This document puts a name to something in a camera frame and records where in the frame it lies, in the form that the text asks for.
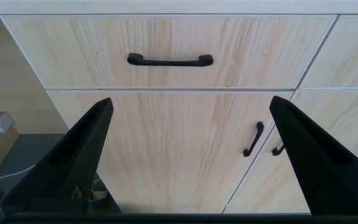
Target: wood grain surface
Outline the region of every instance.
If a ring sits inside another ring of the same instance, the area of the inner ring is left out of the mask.
[[[1,16],[46,88],[293,88],[334,16]],[[197,60],[208,67],[130,65]]]
[[[358,157],[358,90],[301,90],[292,101]],[[273,132],[226,213],[310,212],[282,142]]]
[[[358,0],[0,0],[0,14],[358,14]]]
[[[358,16],[341,16],[302,87],[358,87]]]
[[[0,111],[21,134],[65,133],[68,128],[0,20]]]
[[[220,213],[272,127],[273,95],[48,91],[70,127],[98,100],[114,114],[98,174],[124,212]],[[242,151],[265,131],[249,157]]]

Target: drawer front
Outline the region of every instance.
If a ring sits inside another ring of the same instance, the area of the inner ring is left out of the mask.
[[[303,87],[358,87],[358,16],[341,16]]]
[[[114,113],[98,174],[124,212],[221,213],[273,125],[273,95],[58,91],[49,95],[71,127],[95,102]],[[265,130],[249,157],[242,152]]]
[[[1,16],[46,88],[293,88],[334,16]],[[146,60],[206,67],[137,66]]]
[[[303,90],[292,101],[358,157],[358,90]],[[281,145],[275,130],[227,213],[310,212],[285,150],[272,155]]]

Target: electrical outlet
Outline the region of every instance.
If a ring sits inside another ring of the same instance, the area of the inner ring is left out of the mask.
[[[13,119],[7,112],[0,112],[0,133],[5,133],[11,127]]]

